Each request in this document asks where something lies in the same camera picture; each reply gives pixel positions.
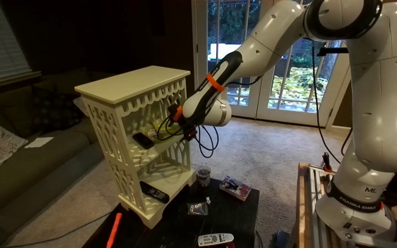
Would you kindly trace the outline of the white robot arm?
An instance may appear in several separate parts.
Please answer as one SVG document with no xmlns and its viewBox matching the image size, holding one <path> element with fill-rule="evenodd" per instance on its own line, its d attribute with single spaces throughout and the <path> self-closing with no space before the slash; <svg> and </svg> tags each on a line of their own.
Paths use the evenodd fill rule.
<svg viewBox="0 0 397 248">
<path fill-rule="evenodd" d="M 279 0 L 178 115 L 194 126 L 227 124 L 225 86 L 265 74 L 301 38 L 341 41 L 348 49 L 352 133 L 316 216 L 344 241 L 397 248 L 397 223 L 382 201 L 397 173 L 397 0 Z"/>
</svg>

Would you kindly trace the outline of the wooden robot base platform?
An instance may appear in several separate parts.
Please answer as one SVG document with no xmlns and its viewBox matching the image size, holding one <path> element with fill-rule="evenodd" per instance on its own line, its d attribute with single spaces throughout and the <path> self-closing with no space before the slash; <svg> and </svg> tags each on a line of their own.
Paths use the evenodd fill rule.
<svg viewBox="0 0 397 248">
<path fill-rule="evenodd" d="M 316 202 L 325 195 L 325 183 L 333 173 L 319 166 L 301 162 L 297 181 L 297 220 L 293 230 L 293 248 L 382 248 L 382 245 L 359 245 L 349 239 L 341 239 L 333 228 L 320 220 L 316 213 Z M 391 206 L 396 223 L 396 242 L 388 248 L 397 248 L 397 205 Z"/>
</svg>

